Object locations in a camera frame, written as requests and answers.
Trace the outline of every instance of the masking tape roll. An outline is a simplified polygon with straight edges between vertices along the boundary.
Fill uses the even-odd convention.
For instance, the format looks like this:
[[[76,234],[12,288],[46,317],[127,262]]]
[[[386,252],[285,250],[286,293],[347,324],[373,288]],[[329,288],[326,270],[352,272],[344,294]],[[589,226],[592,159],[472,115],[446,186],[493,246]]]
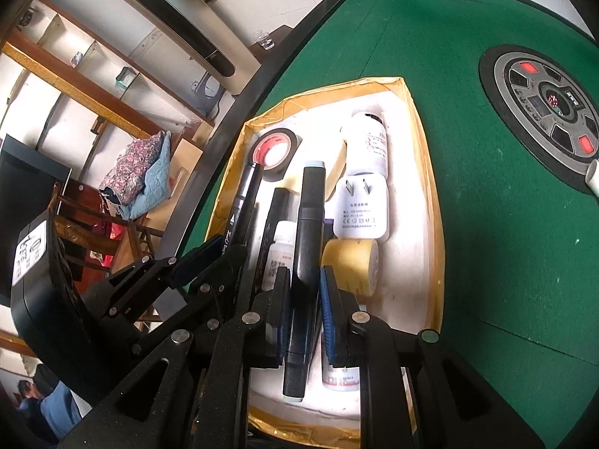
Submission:
[[[378,279],[378,243],[373,239],[332,239],[322,253],[321,265],[331,265],[337,287],[371,296]]]
[[[295,194],[301,194],[304,167],[306,162],[320,161],[325,163],[325,200],[327,201],[335,190],[335,184],[341,177],[345,167],[346,145],[338,132],[324,132],[319,135],[307,136],[289,164],[285,177],[276,187],[285,187]]]

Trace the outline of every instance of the black marker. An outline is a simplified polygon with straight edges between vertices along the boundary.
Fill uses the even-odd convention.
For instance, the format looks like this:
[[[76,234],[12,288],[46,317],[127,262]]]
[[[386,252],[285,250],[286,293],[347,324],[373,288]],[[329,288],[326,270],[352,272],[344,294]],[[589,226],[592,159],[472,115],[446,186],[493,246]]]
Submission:
[[[325,180],[323,162],[306,163],[291,276],[291,335],[283,379],[283,396],[290,402],[304,399],[314,340],[318,334],[316,324],[325,218]]]
[[[264,166],[255,162],[247,164],[241,174],[241,181],[233,199],[225,230],[223,253],[229,245],[241,245],[246,239],[247,228],[252,220],[256,195],[262,182]]]

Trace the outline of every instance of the red indicator light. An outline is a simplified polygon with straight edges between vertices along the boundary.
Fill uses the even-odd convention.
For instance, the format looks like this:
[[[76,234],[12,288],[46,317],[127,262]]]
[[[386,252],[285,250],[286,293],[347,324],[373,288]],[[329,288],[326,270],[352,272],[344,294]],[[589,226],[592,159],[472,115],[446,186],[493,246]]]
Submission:
[[[529,74],[535,74],[538,72],[538,69],[530,62],[520,62],[520,66]]]
[[[578,141],[582,146],[582,150],[585,151],[585,154],[592,154],[595,151],[595,148],[593,147],[593,144],[591,143],[591,140],[589,140],[588,136],[583,135],[578,139]]]

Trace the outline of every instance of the black monitor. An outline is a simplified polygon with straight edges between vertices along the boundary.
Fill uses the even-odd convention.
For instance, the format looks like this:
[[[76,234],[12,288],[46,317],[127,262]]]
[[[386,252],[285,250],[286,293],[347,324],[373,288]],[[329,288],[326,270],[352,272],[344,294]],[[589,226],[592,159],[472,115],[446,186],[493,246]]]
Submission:
[[[10,306],[19,233],[50,203],[54,184],[71,169],[7,135],[0,147],[0,303]]]

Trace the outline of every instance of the blue cloth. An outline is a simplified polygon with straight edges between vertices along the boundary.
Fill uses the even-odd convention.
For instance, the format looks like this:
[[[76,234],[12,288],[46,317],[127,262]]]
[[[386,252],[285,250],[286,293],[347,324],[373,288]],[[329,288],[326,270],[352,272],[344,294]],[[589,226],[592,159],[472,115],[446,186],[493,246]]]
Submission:
[[[124,219],[137,219],[168,198],[171,193],[168,186],[170,163],[171,132],[168,131],[162,142],[158,159],[156,159],[146,172],[144,188],[129,205],[118,207]]]
[[[48,447],[54,447],[58,444],[58,438],[56,438],[44,415],[42,415],[40,405],[41,400],[25,398],[19,405],[18,410],[25,417],[25,423],[29,427],[29,430],[38,438],[46,441],[49,444]]]
[[[81,414],[73,399],[73,394],[62,381],[58,382],[49,396],[41,400],[40,410],[59,440],[81,420]]]

